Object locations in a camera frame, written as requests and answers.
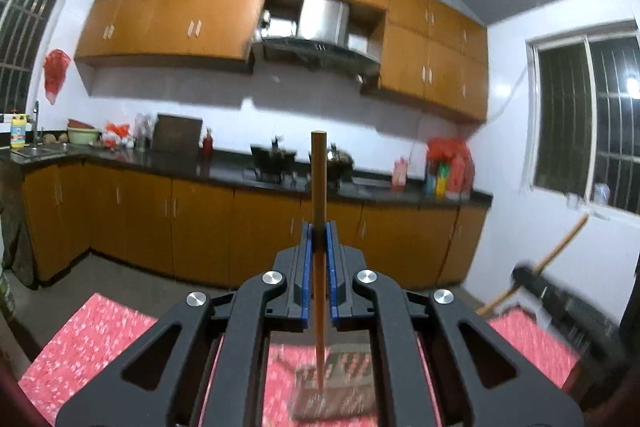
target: faucet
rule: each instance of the faucet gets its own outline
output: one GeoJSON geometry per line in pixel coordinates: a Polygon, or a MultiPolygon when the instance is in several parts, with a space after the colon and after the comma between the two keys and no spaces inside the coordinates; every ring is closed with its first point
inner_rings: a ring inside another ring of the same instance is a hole
{"type": "Polygon", "coordinates": [[[38,137],[38,115],[40,113],[40,102],[38,102],[38,100],[36,100],[36,103],[33,106],[33,114],[35,115],[35,122],[34,122],[34,126],[31,129],[31,132],[33,133],[33,145],[36,146],[38,144],[38,142],[40,141],[39,137],[38,137]]]}

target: floor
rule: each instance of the floor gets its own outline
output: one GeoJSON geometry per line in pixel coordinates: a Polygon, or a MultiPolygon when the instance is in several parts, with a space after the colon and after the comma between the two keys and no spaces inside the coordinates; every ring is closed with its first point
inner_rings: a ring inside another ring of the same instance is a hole
{"type": "MultiPolygon", "coordinates": [[[[152,317],[160,317],[194,290],[206,291],[210,295],[226,293],[216,288],[158,277],[97,255],[88,255],[67,275],[47,288],[30,290],[11,272],[7,276],[15,299],[12,330],[32,360],[93,293],[98,292],[152,317]]],[[[481,306],[482,303],[462,288],[455,287],[452,290],[469,306],[475,309],[481,306]]],[[[301,334],[278,333],[274,334],[272,341],[312,345],[314,335],[311,329],[301,334]]],[[[366,342],[368,333],[365,331],[337,333],[333,329],[328,330],[328,344],[366,342]]]]}

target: countertop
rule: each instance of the countertop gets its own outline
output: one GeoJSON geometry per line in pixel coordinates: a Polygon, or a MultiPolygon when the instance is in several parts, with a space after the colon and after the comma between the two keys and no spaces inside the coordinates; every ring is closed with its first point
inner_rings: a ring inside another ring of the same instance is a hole
{"type": "MultiPolygon", "coordinates": [[[[185,158],[175,154],[139,152],[136,150],[110,151],[89,146],[68,145],[66,150],[52,156],[25,158],[10,149],[0,150],[0,162],[11,162],[25,171],[51,164],[84,160],[111,168],[126,168],[184,180],[234,188],[270,190],[298,197],[310,197],[307,178],[308,164],[297,164],[298,175],[287,176],[283,184],[261,182],[255,179],[250,155],[214,150],[206,160],[185,158]]],[[[457,207],[475,205],[488,208],[492,195],[474,190],[466,201],[427,196],[419,180],[409,180],[404,190],[390,188],[390,176],[372,172],[354,171],[353,182],[342,182],[338,189],[329,190],[329,200],[362,202],[369,204],[400,204],[420,207],[457,207]]]]}

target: wooden stick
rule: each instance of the wooden stick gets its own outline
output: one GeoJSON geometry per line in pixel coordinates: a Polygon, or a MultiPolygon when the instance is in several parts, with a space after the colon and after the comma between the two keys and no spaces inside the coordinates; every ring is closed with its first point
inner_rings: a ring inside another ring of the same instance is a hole
{"type": "MultiPolygon", "coordinates": [[[[534,274],[539,274],[545,269],[551,261],[553,261],[558,255],[560,255],[561,251],[566,248],[566,246],[572,241],[572,239],[582,230],[582,228],[587,224],[587,220],[589,219],[589,214],[584,214],[575,226],[562,238],[562,241],[556,245],[556,247],[542,260],[540,261],[536,267],[533,269],[534,274]]],[[[502,293],[500,296],[492,300],[489,304],[485,304],[480,308],[476,313],[478,315],[486,315],[491,312],[496,306],[500,305],[502,302],[506,301],[509,297],[514,295],[516,291],[518,291],[519,286],[512,286],[506,292],[502,293]]]]}
{"type": "Polygon", "coordinates": [[[318,392],[324,390],[324,321],[326,315],[326,133],[311,133],[311,204],[313,206],[314,317],[318,392]]]}

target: range hood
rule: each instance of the range hood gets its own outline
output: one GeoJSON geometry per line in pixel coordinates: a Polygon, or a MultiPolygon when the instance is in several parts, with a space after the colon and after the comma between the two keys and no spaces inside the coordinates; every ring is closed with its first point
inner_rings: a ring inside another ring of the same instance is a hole
{"type": "Polygon", "coordinates": [[[338,0],[303,0],[296,22],[282,24],[263,14],[262,50],[266,60],[286,60],[310,69],[349,76],[378,76],[379,60],[348,47],[349,5],[338,0]]]}

